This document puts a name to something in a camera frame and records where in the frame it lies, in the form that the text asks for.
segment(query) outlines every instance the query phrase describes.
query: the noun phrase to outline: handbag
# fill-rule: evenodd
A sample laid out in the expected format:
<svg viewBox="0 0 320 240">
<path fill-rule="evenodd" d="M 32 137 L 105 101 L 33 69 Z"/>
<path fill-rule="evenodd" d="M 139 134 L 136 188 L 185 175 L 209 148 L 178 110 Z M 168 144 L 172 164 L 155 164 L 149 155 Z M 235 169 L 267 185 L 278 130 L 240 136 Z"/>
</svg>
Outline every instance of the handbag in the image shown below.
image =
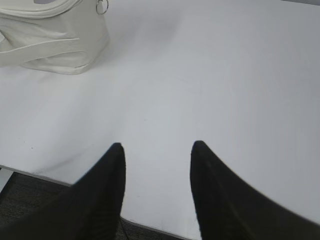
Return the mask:
<svg viewBox="0 0 320 240">
<path fill-rule="evenodd" d="M 109 43 L 108 0 L 0 0 L 0 67 L 87 71 Z"/>
</svg>

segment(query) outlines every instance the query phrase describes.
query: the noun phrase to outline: table surface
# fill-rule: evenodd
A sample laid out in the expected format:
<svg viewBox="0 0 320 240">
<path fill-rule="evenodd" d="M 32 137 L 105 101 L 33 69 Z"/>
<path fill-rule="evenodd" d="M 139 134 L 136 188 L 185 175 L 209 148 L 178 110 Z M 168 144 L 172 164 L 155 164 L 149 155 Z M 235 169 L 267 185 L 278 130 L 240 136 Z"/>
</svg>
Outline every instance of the table surface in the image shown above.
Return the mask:
<svg viewBox="0 0 320 240">
<path fill-rule="evenodd" d="M 0 165 L 74 183 L 114 142 L 122 216 L 200 239 L 190 182 L 204 140 L 240 177 L 320 224 L 320 7 L 119 0 L 81 75 L 0 69 Z"/>
</svg>

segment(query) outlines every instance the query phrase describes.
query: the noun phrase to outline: bag strap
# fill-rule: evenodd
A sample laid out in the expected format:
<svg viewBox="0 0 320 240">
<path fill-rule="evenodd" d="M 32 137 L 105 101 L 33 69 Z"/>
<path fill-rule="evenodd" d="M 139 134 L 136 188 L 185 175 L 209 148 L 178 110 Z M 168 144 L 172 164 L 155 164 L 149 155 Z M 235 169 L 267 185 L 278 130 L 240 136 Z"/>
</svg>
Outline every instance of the bag strap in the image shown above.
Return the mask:
<svg viewBox="0 0 320 240">
<path fill-rule="evenodd" d="M 37 59 L 81 51 L 83 51 L 83 47 L 79 38 L 45 41 L 9 51 L 1 51 L 0 67 L 21 65 Z"/>
</svg>

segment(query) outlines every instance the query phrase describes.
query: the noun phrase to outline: gray floor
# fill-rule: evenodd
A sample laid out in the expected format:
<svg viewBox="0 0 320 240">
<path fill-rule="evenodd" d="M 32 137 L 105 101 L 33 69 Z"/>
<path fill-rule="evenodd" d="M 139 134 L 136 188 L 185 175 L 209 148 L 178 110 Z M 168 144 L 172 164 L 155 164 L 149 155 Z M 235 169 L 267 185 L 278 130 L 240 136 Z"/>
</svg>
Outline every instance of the gray floor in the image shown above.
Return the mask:
<svg viewBox="0 0 320 240">
<path fill-rule="evenodd" d="M 0 226 L 32 213 L 43 206 L 67 186 L 14 173 L 0 193 Z M 129 240 L 178 240 L 178 238 L 151 231 L 122 221 Z M 119 225 L 116 240 L 127 240 Z"/>
</svg>

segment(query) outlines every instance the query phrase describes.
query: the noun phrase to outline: carpet floor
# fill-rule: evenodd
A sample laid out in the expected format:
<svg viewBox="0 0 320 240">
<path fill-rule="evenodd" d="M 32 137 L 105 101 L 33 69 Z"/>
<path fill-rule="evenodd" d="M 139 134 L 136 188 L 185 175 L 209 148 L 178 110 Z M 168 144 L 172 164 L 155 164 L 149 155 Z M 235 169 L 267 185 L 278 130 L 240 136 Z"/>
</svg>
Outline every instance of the carpet floor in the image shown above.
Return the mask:
<svg viewBox="0 0 320 240">
<path fill-rule="evenodd" d="M 0 226 L 5 226 L 54 199 L 67 186 L 14 173 L 0 193 Z M 121 220 L 129 240 L 179 240 Z M 127 240 L 121 224 L 115 240 Z"/>
</svg>

